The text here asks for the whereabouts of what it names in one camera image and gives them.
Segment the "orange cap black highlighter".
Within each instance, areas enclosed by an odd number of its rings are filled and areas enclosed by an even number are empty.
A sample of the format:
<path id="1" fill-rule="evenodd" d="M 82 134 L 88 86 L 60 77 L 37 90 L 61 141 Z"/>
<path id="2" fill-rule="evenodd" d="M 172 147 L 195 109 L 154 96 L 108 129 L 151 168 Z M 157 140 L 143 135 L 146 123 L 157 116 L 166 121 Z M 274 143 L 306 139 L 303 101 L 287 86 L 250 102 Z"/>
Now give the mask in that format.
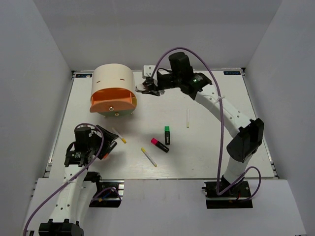
<path id="1" fill-rule="evenodd" d="M 111 151 L 116 147 L 117 142 L 112 141 L 111 143 L 106 143 L 106 145 L 103 146 L 101 153 L 100 153 L 100 159 L 105 159 L 107 156 L 111 153 Z"/>

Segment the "white pen yellow cap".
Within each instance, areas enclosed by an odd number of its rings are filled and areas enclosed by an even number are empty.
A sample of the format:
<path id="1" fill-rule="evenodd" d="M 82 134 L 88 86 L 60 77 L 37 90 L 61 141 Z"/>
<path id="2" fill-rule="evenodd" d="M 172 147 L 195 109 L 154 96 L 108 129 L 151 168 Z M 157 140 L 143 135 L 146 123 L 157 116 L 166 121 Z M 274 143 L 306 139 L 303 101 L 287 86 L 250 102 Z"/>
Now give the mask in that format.
<path id="1" fill-rule="evenodd" d="M 152 157 L 150 157 L 150 155 L 145 151 L 145 149 L 144 149 L 143 147 L 141 148 L 141 151 L 142 151 L 143 154 L 147 157 L 147 159 L 151 162 L 151 164 L 152 164 L 154 167 L 157 167 L 156 162 L 152 159 Z"/>
<path id="2" fill-rule="evenodd" d="M 112 130 L 113 130 L 113 132 L 114 132 L 116 135 L 119 136 L 119 139 L 120 139 L 124 144 L 126 144 L 125 138 L 123 138 L 122 135 L 121 135 L 114 127 L 112 127 Z"/>

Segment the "grey-green bottom drawer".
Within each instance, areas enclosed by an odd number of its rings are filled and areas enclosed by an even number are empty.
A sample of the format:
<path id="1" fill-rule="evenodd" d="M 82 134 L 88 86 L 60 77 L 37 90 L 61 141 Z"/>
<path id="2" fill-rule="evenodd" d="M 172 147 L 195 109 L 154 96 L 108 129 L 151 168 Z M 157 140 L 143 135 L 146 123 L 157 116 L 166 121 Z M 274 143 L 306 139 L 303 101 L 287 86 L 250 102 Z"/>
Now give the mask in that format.
<path id="1" fill-rule="evenodd" d="M 132 115 L 134 110 L 120 110 L 120 111 L 108 111 L 103 113 L 105 117 L 123 117 Z"/>

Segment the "orange top drawer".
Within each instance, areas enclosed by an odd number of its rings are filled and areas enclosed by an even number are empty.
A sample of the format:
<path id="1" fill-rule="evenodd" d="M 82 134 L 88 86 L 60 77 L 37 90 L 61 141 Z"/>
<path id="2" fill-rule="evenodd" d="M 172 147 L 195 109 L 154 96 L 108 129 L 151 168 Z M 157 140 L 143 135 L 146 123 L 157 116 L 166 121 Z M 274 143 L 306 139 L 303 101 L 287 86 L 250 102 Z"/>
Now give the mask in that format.
<path id="1" fill-rule="evenodd" d="M 105 113 L 108 111 L 135 110 L 131 98 L 134 93 L 125 88 L 104 88 L 91 96 L 91 113 Z"/>

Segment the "pink cap black highlighter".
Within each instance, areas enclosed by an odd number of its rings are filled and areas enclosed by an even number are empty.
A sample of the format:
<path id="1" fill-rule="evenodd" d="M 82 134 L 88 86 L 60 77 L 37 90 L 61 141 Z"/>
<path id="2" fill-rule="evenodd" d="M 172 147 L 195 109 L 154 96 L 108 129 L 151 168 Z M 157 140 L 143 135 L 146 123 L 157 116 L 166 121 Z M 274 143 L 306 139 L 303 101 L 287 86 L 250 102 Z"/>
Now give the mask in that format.
<path id="1" fill-rule="evenodd" d="M 166 145 L 162 144 L 162 143 L 161 143 L 160 141 L 158 141 L 157 139 L 152 138 L 152 139 L 151 139 L 151 143 L 152 143 L 154 146 L 156 146 L 157 148 L 161 149 L 162 151 L 164 151 L 164 152 L 166 152 L 166 153 L 169 152 L 169 148 L 168 148 Z"/>

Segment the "green cap black highlighter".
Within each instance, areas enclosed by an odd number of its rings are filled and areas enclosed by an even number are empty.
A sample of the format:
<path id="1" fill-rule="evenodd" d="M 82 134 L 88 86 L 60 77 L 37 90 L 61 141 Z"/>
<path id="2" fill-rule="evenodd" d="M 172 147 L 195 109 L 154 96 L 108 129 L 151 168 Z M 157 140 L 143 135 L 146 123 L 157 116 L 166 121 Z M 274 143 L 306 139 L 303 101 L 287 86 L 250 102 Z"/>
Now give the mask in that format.
<path id="1" fill-rule="evenodd" d="M 170 145 L 170 127 L 164 127 L 164 140 L 166 145 Z"/>

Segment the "thin white pencil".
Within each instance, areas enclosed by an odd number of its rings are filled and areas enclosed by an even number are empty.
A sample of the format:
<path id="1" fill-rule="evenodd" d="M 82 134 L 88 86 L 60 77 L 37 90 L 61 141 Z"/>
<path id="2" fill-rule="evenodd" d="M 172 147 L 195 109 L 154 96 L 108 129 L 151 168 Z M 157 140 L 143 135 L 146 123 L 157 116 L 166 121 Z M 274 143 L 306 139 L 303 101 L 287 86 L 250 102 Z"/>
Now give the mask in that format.
<path id="1" fill-rule="evenodd" d="M 189 128 L 189 109 L 187 109 L 187 122 L 186 127 Z"/>

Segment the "white pink eraser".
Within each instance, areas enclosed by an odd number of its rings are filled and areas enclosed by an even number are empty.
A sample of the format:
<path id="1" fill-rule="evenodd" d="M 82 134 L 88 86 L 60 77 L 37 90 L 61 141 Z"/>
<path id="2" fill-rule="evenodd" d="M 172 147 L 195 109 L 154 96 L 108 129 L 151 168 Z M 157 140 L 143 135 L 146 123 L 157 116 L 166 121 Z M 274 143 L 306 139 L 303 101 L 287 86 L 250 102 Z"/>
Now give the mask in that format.
<path id="1" fill-rule="evenodd" d="M 135 91 L 139 93 L 144 93 L 146 91 L 146 87 L 143 84 L 138 84 L 135 86 Z"/>

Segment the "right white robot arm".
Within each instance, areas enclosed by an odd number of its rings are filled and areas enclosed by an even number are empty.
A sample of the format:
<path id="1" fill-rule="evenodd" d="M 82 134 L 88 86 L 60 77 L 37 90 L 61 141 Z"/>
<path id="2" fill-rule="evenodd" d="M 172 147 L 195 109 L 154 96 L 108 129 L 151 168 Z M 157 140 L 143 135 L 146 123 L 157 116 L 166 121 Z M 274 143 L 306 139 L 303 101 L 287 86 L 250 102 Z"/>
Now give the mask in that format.
<path id="1" fill-rule="evenodd" d="M 225 99 L 214 76 L 194 72 L 188 55 L 169 55 L 171 69 L 166 74 L 153 72 L 135 87 L 137 92 L 160 96 L 164 90 L 179 88 L 192 100 L 206 108 L 220 122 L 220 150 L 216 195 L 234 196 L 250 170 L 248 163 L 262 144 L 264 122 L 242 114 Z"/>

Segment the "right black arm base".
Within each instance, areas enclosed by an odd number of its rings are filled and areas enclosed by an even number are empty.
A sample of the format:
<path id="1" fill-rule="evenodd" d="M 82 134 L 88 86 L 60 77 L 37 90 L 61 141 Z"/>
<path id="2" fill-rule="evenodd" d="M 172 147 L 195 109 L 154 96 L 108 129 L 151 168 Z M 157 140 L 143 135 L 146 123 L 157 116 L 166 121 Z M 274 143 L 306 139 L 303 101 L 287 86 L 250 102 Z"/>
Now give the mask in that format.
<path id="1" fill-rule="evenodd" d="M 204 182 L 201 188 L 206 196 L 207 209 L 246 209 L 253 208 L 252 200 L 247 200 L 251 196 L 250 187 L 247 181 L 243 181 L 228 190 L 222 195 L 216 193 L 216 182 Z"/>

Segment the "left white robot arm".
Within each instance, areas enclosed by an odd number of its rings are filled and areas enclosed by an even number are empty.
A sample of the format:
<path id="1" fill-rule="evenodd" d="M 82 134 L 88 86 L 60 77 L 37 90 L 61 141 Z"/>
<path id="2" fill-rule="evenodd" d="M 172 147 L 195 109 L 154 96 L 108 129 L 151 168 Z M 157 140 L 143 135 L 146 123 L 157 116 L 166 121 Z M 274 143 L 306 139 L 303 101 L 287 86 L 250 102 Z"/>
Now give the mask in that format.
<path id="1" fill-rule="evenodd" d="M 94 196 L 103 193 L 104 184 L 98 172 L 89 166 L 96 159 L 106 158 L 117 145 L 118 135 L 99 125 L 75 127 L 75 140 L 65 153 L 63 187 L 47 222 L 41 223 L 41 236 L 82 236 L 82 221 Z"/>

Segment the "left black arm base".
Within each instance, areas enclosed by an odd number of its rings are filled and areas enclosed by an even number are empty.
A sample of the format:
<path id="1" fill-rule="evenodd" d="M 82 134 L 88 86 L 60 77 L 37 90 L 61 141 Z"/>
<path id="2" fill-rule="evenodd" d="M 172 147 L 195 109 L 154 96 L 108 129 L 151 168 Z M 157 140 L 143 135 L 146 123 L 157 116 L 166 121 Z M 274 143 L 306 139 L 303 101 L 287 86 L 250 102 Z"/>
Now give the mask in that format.
<path id="1" fill-rule="evenodd" d="M 124 180 L 104 180 L 100 173 L 88 172 L 84 181 L 89 181 L 96 187 L 96 192 L 89 207 L 118 208 L 124 194 Z"/>

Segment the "cream cylindrical drawer organizer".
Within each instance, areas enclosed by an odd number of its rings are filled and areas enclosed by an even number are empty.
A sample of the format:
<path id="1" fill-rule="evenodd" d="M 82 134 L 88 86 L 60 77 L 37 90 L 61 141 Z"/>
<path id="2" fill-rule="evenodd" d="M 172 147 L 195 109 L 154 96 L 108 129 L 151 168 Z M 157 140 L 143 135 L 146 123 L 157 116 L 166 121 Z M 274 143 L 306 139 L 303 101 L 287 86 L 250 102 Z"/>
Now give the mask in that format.
<path id="1" fill-rule="evenodd" d="M 91 98 L 94 100 L 133 98 L 134 75 L 122 64 L 112 63 L 99 66 L 93 72 Z"/>

